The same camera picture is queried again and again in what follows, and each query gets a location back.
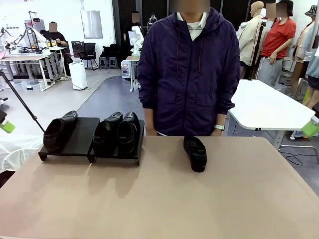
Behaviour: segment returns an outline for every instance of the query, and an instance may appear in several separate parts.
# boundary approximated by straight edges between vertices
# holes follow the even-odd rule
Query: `wristwatch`
[[[220,129],[221,131],[224,131],[225,130],[225,125],[215,124],[215,128]]]

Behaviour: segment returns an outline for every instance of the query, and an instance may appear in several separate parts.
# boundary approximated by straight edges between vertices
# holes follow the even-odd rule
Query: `person in red shirt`
[[[281,0],[276,4],[277,21],[266,36],[262,59],[259,65],[257,79],[273,86],[278,79],[287,54],[287,47],[292,44],[296,33],[296,23],[290,19],[293,16],[294,3],[291,0]]]

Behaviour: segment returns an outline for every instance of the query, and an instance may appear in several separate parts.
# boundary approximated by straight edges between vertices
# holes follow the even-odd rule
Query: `shoe heel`
[[[205,166],[201,166],[201,167],[191,165],[191,168],[192,168],[192,170],[193,170],[194,172],[196,172],[196,173],[202,173],[202,172],[205,171],[206,165],[205,165]]]

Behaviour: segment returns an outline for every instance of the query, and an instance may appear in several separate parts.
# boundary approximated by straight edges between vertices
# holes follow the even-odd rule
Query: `red shirt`
[[[269,57],[274,53],[280,46],[282,46],[288,39],[294,38],[296,33],[296,23],[290,18],[279,25],[280,21],[276,21],[273,28],[268,32],[266,40],[264,42],[262,56]],[[284,58],[287,54],[287,48],[278,52],[277,58]]]

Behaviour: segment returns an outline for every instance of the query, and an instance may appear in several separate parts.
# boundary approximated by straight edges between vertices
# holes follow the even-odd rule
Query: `stool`
[[[118,69],[118,61],[115,56],[109,57],[109,67],[110,69]]]
[[[109,63],[107,57],[99,57],[99,69],[108,69]]]

